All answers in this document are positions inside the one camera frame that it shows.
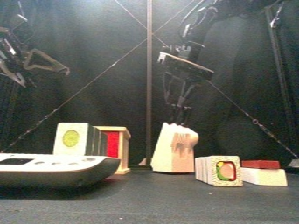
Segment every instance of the metal rod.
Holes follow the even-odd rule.
[[[146,165],[152,160],[152,0],[147,0]]]
[[[298,149],[298,136],[295,134],[295,118],[294,118],[294,113],[293,113],[293,109],[291,109],[290,95],[287,93],[286,71],[283,68],[279,40],[278,40],[278,36],[277,36],[277,29],[274,29],[270,26],[273,19],[274,19],[273,11],[271,11],[271,8],[267,7],[266,8],[266,21],[267,21],[269,34],[270,34],[270,38],[271,38],[273,51],[274,51],[274,57],[275,57],[275,67],[277,67],[277,74],[278,74],[279,85],[281,85],[281,93],[282,93],[282,97],[283,97],[285,116],[286,116],[286,122],[287,122],[289,137],[291,140],[291,144],[294,145],[294,148]]]

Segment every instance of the red toy block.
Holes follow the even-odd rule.
[[[244,160],[240,162],[240,166],[258,169],[281,169],[279,161],[275,160]]]

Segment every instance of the green circle sticker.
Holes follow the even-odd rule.
[[[76,130],[68,130],[63,135],[63,144],[68,147],[74,147],[80,140],[80,134]]]

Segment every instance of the wooden block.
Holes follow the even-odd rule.
[[[258,169],[279,169],[279,161],[274,160],[243,160],[240,162],[242,167],[258,168]]]
[[[239,157],[196,157],[195,178],[214,186],[243,186]]]
[[[199,135],[191,129],[175,123],[163,124],[155,146],[151,166],[155,172],[194,172],[192,147],[199,142]]]
[[[131,171],[128,168],[128,139],[131,134],[127,127],[95,126],[107,134],[107,156],[120,158],[120,164],[116,174],[126,174]]]
[[[260,186],[287,186],[286,170],[240,168],[242,178],[246,182]]]
[[[86,122],[60,122],[56,130],[55,155],[104,156],[107,136]]]

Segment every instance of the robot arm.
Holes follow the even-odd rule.
[[[71,72],[44,52],[28,50],[27,42],[32,36],[32,28],[22,15],[12,17],[10,28],[0,27],[0,74],[23,87],[30,83],[35,86],[32,75],[51,78],[67,76]]]

